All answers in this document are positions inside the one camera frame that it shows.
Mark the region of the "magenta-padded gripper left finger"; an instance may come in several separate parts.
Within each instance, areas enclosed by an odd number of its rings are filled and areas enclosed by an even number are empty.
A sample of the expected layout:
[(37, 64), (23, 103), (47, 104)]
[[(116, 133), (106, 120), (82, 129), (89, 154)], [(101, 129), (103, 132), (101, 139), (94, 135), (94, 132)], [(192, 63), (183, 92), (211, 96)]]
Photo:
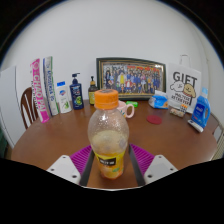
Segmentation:
[(86, 186), (93, 159), (91, 146), (86, 146), (70, 156), (60, 156), (47, 171), (74, 184)]

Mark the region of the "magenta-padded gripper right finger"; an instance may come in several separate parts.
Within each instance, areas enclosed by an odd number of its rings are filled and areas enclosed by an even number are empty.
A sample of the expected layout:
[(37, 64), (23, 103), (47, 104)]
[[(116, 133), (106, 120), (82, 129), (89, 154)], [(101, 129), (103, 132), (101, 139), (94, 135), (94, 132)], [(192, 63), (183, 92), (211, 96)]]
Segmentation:
[(129, 145), (129, 156), (139, 186), (150, 184), (177, 171), (163, 155), (154, 156), (134, 144)]

